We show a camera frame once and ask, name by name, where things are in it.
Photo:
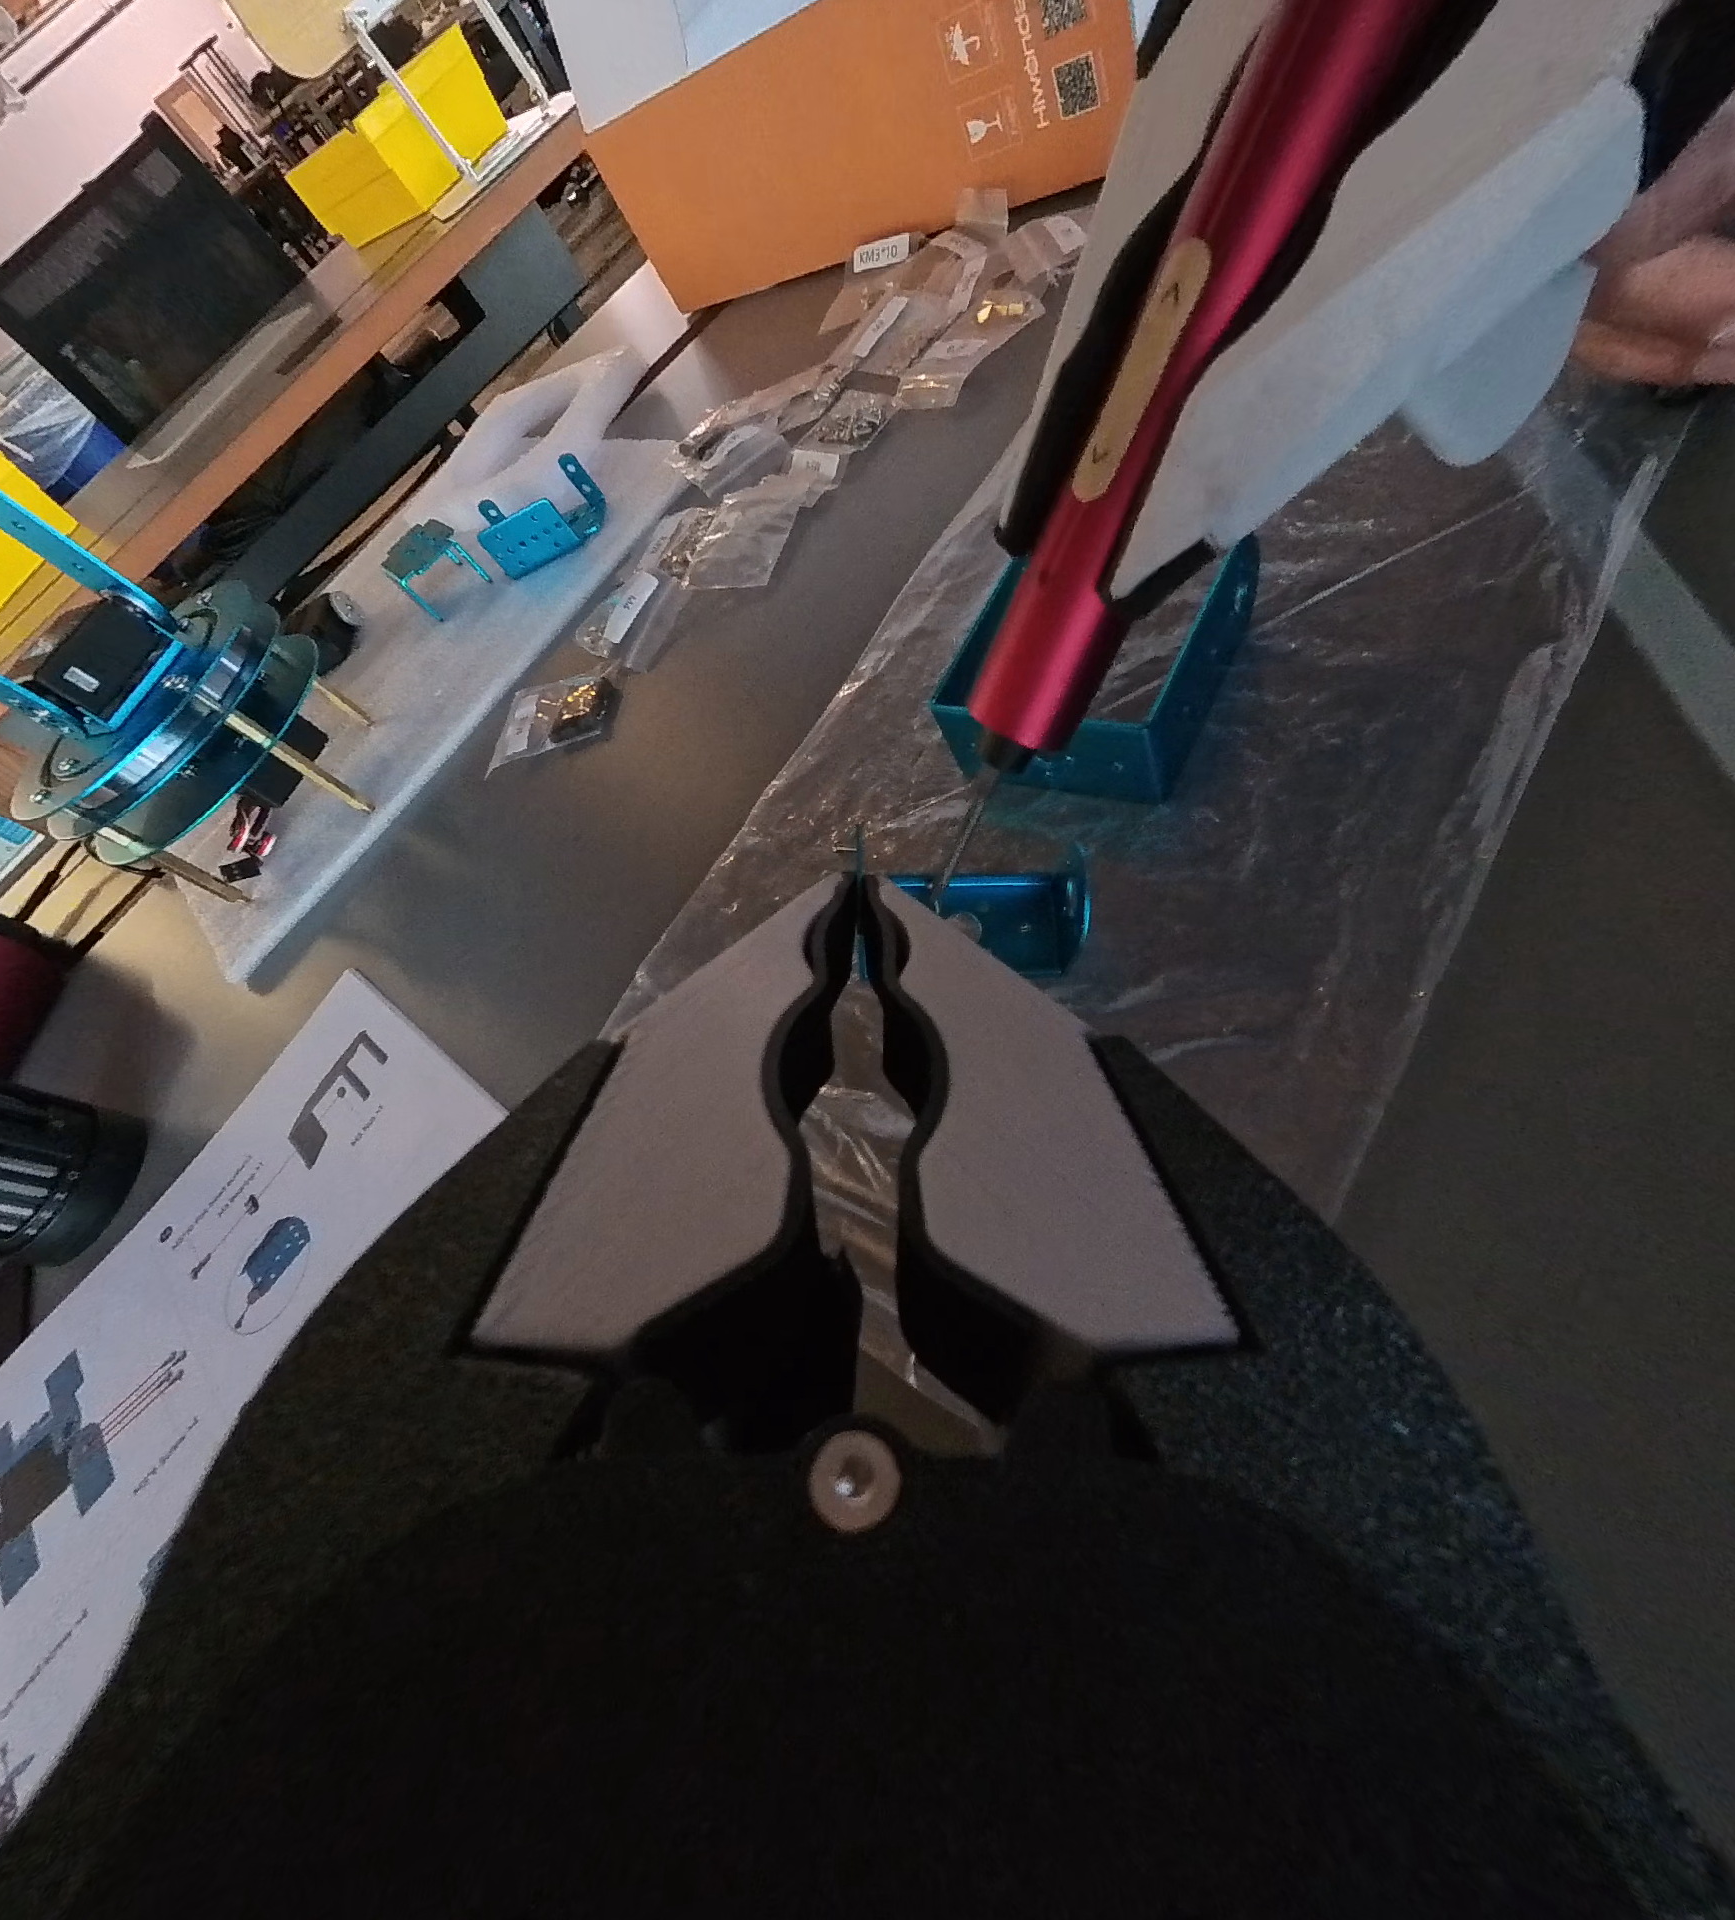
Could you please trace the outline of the orange and white cardboard box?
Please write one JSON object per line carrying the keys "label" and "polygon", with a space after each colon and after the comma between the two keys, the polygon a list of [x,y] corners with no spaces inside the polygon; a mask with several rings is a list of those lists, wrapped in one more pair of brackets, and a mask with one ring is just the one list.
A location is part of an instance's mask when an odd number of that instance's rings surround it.
{"label": "orange and white cardboard box", "polygon": [[588,151],[684,310],[1100,181],[1128,2],[550,2]]}

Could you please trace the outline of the teal perforated bracket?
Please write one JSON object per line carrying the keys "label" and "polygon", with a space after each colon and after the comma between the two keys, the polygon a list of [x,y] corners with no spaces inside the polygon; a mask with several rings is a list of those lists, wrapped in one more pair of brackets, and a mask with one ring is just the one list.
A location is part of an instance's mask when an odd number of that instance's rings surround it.
{"label": "teal perforated bracket", "polygon": [[476,529],[436,516],[400,531],[380,559],[380,572],[436,625],[454,619],[470,596],[486,596],[496,588]]}

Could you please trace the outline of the blue flat plate bracket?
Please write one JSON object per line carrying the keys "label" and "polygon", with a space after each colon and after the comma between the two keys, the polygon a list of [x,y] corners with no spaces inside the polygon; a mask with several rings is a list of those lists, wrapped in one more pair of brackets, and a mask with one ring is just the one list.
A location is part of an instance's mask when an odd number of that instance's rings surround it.
{"label": "blue flat plate bracket", "polygon": [[558,466],[582,498],[580,508],[570,514],[550,496],[532,501],[516,514],[508,514],[490,496],[478,503],[484,519],[480,547],[508,581],[522,581],[558,565],[588,544],[606,522],[608,498],[592,472],[572,452],[564,452]]}

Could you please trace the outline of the white instruction manual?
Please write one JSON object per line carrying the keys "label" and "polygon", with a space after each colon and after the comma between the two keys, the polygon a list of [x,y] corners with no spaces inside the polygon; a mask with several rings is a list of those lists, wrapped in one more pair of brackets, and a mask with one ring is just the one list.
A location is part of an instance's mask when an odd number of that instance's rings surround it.
{"label": "white instruction manual", "polygon": [[0,1364],[0,1843],[111,1680],[261,1382],[352,1263],[504,1117],[347,973]]}

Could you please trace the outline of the pile of small screw bags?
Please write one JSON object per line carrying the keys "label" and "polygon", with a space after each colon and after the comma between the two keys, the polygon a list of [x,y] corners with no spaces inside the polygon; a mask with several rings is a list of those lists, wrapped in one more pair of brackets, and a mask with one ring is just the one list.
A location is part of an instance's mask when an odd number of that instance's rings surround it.
{"label": "pile of small screw bags", "polygon": [[1002,191],[972,188],[948,229],[858,246],[820,327],[824,354],[682,436],[682,503],[578,625],[574,664],[514,694],[490,771],[604,740],[626,683],[662,660],[692,607],[766,588],[800,521],[896,421],[950,410],[974,370],[1044,316],[1086,239],[1078,213],[1012,225]]}

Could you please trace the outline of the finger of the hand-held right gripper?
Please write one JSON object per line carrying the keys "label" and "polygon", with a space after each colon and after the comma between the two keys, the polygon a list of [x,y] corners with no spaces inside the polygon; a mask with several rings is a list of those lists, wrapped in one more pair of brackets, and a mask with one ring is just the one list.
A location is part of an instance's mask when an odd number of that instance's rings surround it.
{"label": "finger of the hand-held right gripper", "polygon": [[1232,547],[1390,418],[1448,466],[1552,391],[1592,252],[1640,191],[1632,84],[1662,5],[1496,5],[1350,167],[1292,284],[1186,402],[1114,588]]}
{"label": "finger of the hand-held right gripper", "polygon": [[[1142,79],[1120,127],[1088,244],[1050,349],[1024,454],[996,527],[1022,559],[1118,378],[1168,235],[1186,202],[1234,76],[1264,29],[1264,2],[1158,5],[1142,42]],[[1264,461],[1232,444],[1222,454],[1168,450],[1154,504],[1136,516],[1136,559],[1178,559],[1194,543],[1226,544],[1264,522]]]}

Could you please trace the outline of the long-legged blue U bracket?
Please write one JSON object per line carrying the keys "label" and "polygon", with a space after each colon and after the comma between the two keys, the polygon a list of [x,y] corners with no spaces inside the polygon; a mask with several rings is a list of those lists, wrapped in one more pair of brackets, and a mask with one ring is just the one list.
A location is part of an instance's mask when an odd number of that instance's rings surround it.
{"label": "long-legged blue U bracket", "polygon": [[[928,700],[928,713],[950,755],[970,778],[976,777],[980,758],[968,698],[1024,569],[1024,559],[1008,562]],[[1248,536],[1222,559],[1194,626],[1180,632],[1180,647],[1168,660],[1168,679],[1146,716],[1136,722],[1088,716],[1064,753],[1036,757],[1008,774],[1008,782],[1104,802],[1166,802],[1250,635],[1260,576],[1260,540]]]}

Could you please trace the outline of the white foam sheet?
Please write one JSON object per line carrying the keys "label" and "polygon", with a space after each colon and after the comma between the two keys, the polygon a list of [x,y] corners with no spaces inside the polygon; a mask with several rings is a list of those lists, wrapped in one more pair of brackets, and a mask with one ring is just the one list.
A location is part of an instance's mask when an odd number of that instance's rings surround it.
{"label": "white foam sheet", "polygon": [[360,611],[356,650],[335,681],[372,725],[337,722],[323,763],[374,811],[356,812],[305,786],[283,809],[279,848],[249,905],[183,891],[229,982],[249,984],[396,829],[448,760],[506,709],[524,675],[574,632],[686,486],[670,440],[604,440],[590,469],[608,498],[600,533],[518,583],[498,572],[484,583],[470,569],[440,565],[420,583],[440,619],[392,581],[384,539],[335,576],[333,590]]}

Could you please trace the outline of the pale wood panel on stand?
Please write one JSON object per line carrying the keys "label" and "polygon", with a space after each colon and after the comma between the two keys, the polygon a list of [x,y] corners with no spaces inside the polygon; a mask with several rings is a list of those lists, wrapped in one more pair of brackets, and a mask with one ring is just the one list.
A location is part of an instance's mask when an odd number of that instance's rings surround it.
{"label": "pale wood panel on stand", "polygon": [[394,2],[231,2],[259,51],[287,74],[301,80],[325,76],[352,51],[368,60],[382,82],[390,84],[422,130],[438,144],[462,182],[462,196],[474,199],[512,170],[518,161],[574,111],[572,95],[550,95],[536,41],[520,41],[510,31],[500,5],[472,2],[502,52],[514,60],[534,106],[508,125],[508,132],[482,159],[464,157],[440,122],[418,103],[410,84],[392,68],[378,45],[376,29]]}

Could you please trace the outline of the black mesh equipment case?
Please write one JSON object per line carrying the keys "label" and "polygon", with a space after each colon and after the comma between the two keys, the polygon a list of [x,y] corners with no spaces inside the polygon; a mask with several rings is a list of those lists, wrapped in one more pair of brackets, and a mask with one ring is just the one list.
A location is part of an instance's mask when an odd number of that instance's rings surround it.
{"label": "black mesh equipment case", "polygon": [[303,284],[287,248],[151,115],[0,263],[0,330],[133,444]]}

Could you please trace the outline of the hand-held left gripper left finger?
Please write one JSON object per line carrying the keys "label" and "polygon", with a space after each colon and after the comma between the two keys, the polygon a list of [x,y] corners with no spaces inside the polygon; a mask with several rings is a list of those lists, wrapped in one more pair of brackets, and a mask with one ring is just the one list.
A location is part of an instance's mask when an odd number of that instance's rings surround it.
{"label": "hand-held left gripper left finger", "polygon": [[476,1342],[640,1347],[818,1267],[802,1123],[846,987],[848,876],[832,874],[632,1021]]}

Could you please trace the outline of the red electric screwdriver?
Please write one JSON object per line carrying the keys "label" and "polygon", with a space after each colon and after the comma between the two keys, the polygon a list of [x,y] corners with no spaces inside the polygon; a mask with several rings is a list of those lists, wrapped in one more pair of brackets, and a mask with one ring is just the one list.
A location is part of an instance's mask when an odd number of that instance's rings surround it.
{"label": "red electric screwdriver", "polygon": [[990,794],[1032,757],[1058,755],[1138,613],[1136,516],[1164,435],[1224,342],[1264,315],[1326,225],[1356,157],[1398,111],[1440,5],[1264,5],[1264,29],[1222,100],[1168,235],[1118,378],[1010,601],[970,694],[984,771],[938,881],[956,872]]}

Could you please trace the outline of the short-legged blue U bracket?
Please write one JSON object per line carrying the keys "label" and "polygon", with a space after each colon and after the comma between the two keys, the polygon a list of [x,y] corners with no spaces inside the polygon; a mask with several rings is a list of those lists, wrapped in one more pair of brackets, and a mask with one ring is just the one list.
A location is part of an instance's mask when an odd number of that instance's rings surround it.
{"label": "short-legged blue U bracket", "polygon": [[1054,868],[962,867],[948,882],[930,872],[882,872],[880,879],[1028,980],[1064,978],[1090,938],[1092,888],[1078,843]]}

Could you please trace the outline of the clear plastic bag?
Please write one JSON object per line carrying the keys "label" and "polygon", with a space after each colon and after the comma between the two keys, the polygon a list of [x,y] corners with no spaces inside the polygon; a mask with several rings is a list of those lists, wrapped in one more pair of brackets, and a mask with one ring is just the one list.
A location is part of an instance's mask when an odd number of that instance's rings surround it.
{"label": "clear plastic bag", "polygon": [[1392,422],[1262,533],[1250,636],[1172,798],[1008,789],[986,868],[1086,860],[1054,995],[1334,1216],[1688,433],[1566,373],[1506,448]]}

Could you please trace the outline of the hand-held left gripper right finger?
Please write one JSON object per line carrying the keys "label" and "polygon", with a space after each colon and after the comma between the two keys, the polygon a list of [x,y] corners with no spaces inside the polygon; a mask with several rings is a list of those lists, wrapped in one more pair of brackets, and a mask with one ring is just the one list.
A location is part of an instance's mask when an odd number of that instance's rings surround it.
{"label": "hand-held left gripper right finger", "polygon": [[1092,1033],[876,881],[882,1070],[912,1114],[914,1348],[1234,1348],[1242,1333]]}

